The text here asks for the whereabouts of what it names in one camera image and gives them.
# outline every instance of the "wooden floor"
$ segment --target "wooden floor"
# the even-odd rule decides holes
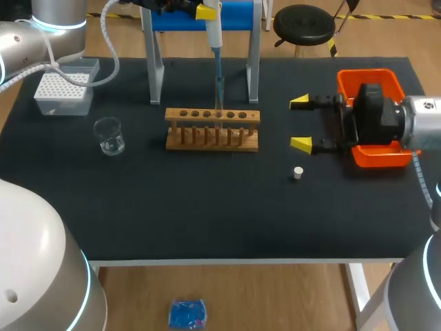
[[[105,0],[89,0],[100,12]],[[274,14],[292,3],[308,3],[334,13],[340,0],[274,0]],[[137,14],[136,8],[116,9]],[[356,14],[432,14],[430,0],[361,0]],[[120,57],[145,57],[139,20],[108,19]],[[159,37],[164,57],[211,57],[204,32],[167,32]],[[263,57],[293,57],[294,47],[274,47],[278,38],[263,33]],[[427,94],[441,94],[441,21],[351,20],[336,38],[341,57],[409,57]],[[246,57],[248,34],[224,33],[224,57]],[[88,19],[87,56],[110,56],[98,19]],[[307,48],[305,57],[329,57],[326,45]],[[18,86],[0,94],[0,128]],[[387,264],[367,264],[373,292],[389,271]],[[207,329],[228,331],[355,330],[340,265],[204,266],[104,269],[101,282],[109,304],[108,331],[167,329],[172,299],[207,302]]]

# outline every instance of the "white cable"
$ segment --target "white cable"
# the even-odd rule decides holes
[[[418,159],[418,154],[416,152],[412,152],[412,160],[413,160],[413,165],[415,166],[415,171],[418,177],[418,181],[420,182],[421,191],[426,199],[429,209],[432,209],[433,201],[432,198],[430,197],[429,190],[427,189],[426,181],[424,180],[424,176],[421,170],[420,160]]]
[[[62,72],[59,68],[57,67],[53,68],[60,76],[62,76],[69,83],[84,88],[93,88],[94,86],[101,86],[103,84],[106,84],[117,76],[119,72],[119,58],[118,55],[116,54],[116,50],[113,47],[112,42],[110,41],[109,34],[107,33],[107,28],[105,26],[105,17],[107,16],[107,12],[109,11],[109,8],[117,2],[119,2],[119,0],[109,0],[109,2],[107,2],[106,5],[104,6],[103,12],[101,13],[101,31],[103,32],[105,42],[107,43],[107,46],[109,46],[110,52],[112,53],[113,60],[115,62],[115,69],[113,70],[113,73],[108,78],[105,78],[102,81],[95,81],[93,83],[81,83],[79,81],[75,81],[71,79],[67,74]]]
[[[25,77],[37,72],[42,71],[50,68],[50,65],[48,64],[40,64],[38,66],[32,67],[30,69],[27,69],[23,71],[21,74],[18,74],[16,77],[12,78],[11,80],[7,81],[3,85],[0,86],[0,93],[5,92],[8,88],[11,86],[17,84],[20,80],[24,79]]]

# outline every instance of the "orange tray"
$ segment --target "orange tray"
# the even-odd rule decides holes
[[[396,75],[389,69],[341,70],[337,82],[338,93],[351,107],[363,83],[380,84],[384,97],[396,103],[405,97]],[[362,168],[405,167],[412,160],[412,151],[403,150],[398,141],[392,141],[388,146],[356,146],[352,148],[352,155]]]

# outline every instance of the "yellow black hazard tape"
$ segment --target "yellow black hazard tape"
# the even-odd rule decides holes
[[[344,19],[345,15],[338,15],[338,19]],[[441,15],[350,15],[349,19],[441,19]]]
[[[87,17],[101,17],[101,14],[99,12],[88,12]],[[112,19],[141,19],[140,17],[121,14],[107,14],[106,17]]]
[[[99,12],[89,12],[88,17],[101,17]],[[113,19],[141,19],[138,16],[107,14],[106,17]],[[338,19],[344,19],[345,15],[338,15]],[[441,15],[350,15],[349,19],[441,19]]]
[[[328,48],[329,52],[331,53],[331,57],[338,57],[336,42],[334,41],[334,38],[331,38],[328,41]]]

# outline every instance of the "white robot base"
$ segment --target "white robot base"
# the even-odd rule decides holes
[[[0,330],[105,330],[104,290],[58,213],[2,180],[0,265]]]

